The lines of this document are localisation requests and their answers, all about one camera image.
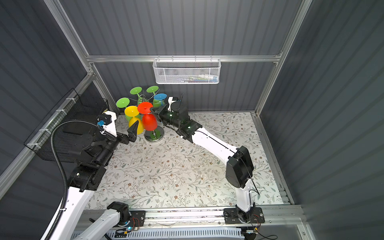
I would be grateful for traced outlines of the red wine glass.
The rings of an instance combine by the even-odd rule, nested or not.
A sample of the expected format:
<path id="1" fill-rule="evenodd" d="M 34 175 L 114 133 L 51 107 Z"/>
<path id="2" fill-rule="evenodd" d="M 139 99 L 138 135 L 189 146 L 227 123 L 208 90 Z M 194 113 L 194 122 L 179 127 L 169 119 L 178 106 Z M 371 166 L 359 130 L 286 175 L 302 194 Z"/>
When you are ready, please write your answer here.
<path id="1" fill-rule="evenodd" d="M 138 105 L 138 111 L 143 115 L 142 122 L 146 131 L 154 131 L 158 127 L 157 119 L 151 112 L 152 107 L 153 104 L 149 102 L 142 102 Z"/>

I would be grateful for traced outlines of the yellow wine glass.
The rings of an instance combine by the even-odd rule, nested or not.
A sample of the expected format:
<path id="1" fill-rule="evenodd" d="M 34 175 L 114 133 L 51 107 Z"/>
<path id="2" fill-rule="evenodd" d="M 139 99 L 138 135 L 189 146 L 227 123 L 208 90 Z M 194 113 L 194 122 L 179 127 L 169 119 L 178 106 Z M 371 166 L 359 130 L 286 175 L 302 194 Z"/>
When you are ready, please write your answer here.
<path id="1" fill-rule="evenodd" d="M 144 125 L 142 120 L 140 119 L 140 113 L 138 111 L 137 106 L 129 106 L 125 109 L 125 115 L 129 120 L 129 127 L 131 127 L 134 123 L 138 122 L 137 135 L 140 135 L 144 131 Z"/>

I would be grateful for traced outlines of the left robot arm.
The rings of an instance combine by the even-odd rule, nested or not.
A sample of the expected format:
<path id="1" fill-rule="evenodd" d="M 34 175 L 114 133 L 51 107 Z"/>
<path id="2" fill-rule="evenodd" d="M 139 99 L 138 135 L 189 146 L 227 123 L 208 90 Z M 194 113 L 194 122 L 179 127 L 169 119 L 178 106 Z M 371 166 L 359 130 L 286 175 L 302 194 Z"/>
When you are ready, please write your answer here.
<path id="1" fill-rule="evenodd" d="M 122 134 L 116 130 L 116 119 L 116 113 L 106 111 L 97 117 L 96 123 L 69 120 L 53 129 L 50 145 L 62 176 L 64 191 L 61 203 L 42 236 L 43 240 L 71 238 L 86 205 L 98 189 L 118 144 L 128 145 L 136 141 L 139 121 L 129 127 L 127 134 Z M 68 178 L 55 148 L 55 135 L 61 127 L 71 123 L 90 125 L 96 132 L 81 135 L 72 143 L 70 153 L 75 156 L 77 166 Z"/>

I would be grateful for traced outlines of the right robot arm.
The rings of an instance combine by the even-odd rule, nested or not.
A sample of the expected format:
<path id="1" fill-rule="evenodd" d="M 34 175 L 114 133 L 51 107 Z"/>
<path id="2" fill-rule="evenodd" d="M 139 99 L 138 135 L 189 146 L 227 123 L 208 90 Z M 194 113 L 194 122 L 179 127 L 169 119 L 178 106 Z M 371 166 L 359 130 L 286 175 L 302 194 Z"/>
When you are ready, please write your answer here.
<path id="1" fill-rule="evenodd" d="M 253 181 L 254 165 L 249 150 L 244 146 L 237 148 L 225 143 L 191 119 L 181 98 L 171 97 L 167 104 L 151 107 L 150 110 L 165 127 L 174 130 L 184 140 L 206 149 L 225 165 L 226 180 L 236 192 L 235 216 L 241 223 L 251 223 L 257 207 L 251 192 L 259 191 Z"/>

